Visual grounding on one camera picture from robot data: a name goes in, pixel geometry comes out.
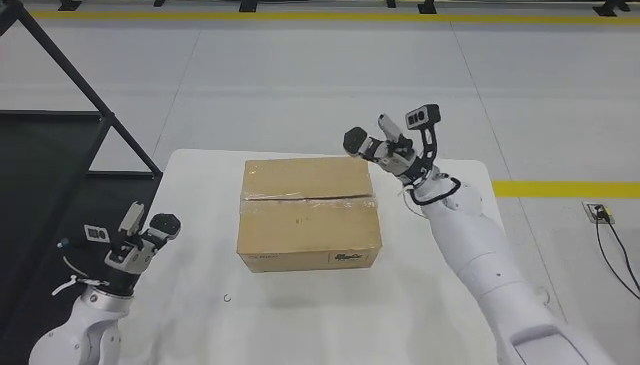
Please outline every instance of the black strap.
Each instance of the black strap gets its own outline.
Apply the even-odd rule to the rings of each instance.
[[[409,190],[409,195],[411,196],[411,200],[418,206],[424,206],[424,205],[433,204],[434,202],[438,202],[440,200],[444,200],[445,198],[447,198],[447,197],[449,197],[451,195],[454,195],[456,193],[456,191],[458,191],[460,186],[462,186],[462,183],[460,183],[460,181],[458,179],[454,178],[454,177],[449,177],[449,176],[447,176],[447,177],[449,179],[451,179],[451,181],[453,182],[453,187],[448,192],[440,194],[439,196],[435,196],[433,198],[430,198],[427,201],[420,201],[415,196],[415,189],[411,189],[411,190]]]

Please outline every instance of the white table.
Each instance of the white table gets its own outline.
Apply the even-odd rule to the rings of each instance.
[[[312,156],[172,155],[150,214],[175,214],[182,231],[136,287],[120,322],[120,364],[496,363],[493,335],[428,222],[409,212],[400,183],[377,166],[370,172],[384,247],[372,268],[249,272],[236,254],[244,162]],[[439,166],[475,185],[485,214],[502,224],[482,163]]]

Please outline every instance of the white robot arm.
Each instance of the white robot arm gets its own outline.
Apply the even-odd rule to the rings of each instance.
[[[344,148],[350,155],[377,163],[409,189],[431,223],[445,261],[477,300],[495,336],[500,364],[612,365],[592,337],[556,318],[535,297],[518,270],[504,232],[483,215],[480,193],[433,165],[437,153],[434,126],[439,121],[437,105],[423,106],[406,116],[407,127],[421,132],[422,157],[386,115],[378,120],[386,141],[356,127],[345,134]]]
[[[109,267],[106,280],[79,278],[63,284],[52,294],[75,283],[85,283],[85,292],[76,299],[67,322],[46,333],[31,351],[29,365],[116,365],[120,358],[118,320],[129,314],[133,288],[155,254],[178,236],[180,221],[171,214],[158,214],[141,230],[144,206],[133,203],[118,233],[109,236],[106,229],[85,227],[87,239],[111,244],[104,258]],[[63,240],[58,247],[70,243]],[[76,273],[87,276],[65,262]]]

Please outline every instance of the wall socket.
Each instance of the wall socket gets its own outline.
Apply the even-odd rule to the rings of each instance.
[[[607,222],[604,219],[597,219],[596,207],[598,205],[602,205],[604,207],[604,210],[607,211],[607,214],[609,214],[609,222],[612,225],[615,224],[616,221],[615,221],[615,219],[613,219],[613,214],[611,213],[611,209],[609,209],[609,207],[607,207],[605,204],[583,201],[582,202],[582,207],[584,208],[584,211],[587,213],[587,217],[589,218],[589,221],[591,223],[598,223],[600,225],[606,225],[607,224]]]

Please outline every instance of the gray floor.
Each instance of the gray floor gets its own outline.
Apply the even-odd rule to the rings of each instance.
[[[112,3],[97,0],[83,7],[131,8]],[[176,2],[164,10],[235,10],[211,5]],[[360,4],[325,5],[371,10]],[[400,10],[414,6],[402,3]],[[306,8],[322,9],[317,3]],[[136,9],[151,10],[148,2]],[[440,12],[487,13],[487,7],[442,4]],[[591,16],[585,4],[528,6],[526,13]],[[441,156],[481,160],[493,179],[640,179],[639,27],[42,25],[161,167],[178,148],[341,154],[342,134],[350,127],[373,132],[382,112],[402,119],[406,111],[435,102],[443,116]],[[21,27],[0,39],[0,59],[0,109],[91,109]],[[93,168],[144,165],[117,136],[109,136]],[[640,203],[608,204],[640,270],[640,227],[634,217]],[[580,200],[500,199],[499,205],[524,272],[549,293],[549,307],[588,328],[619,364],[640,363],[640,303],[606,268]],[[606,238],[605,244],[618,259],[612,240]],[[616,265],[622,269],[620,260]]]

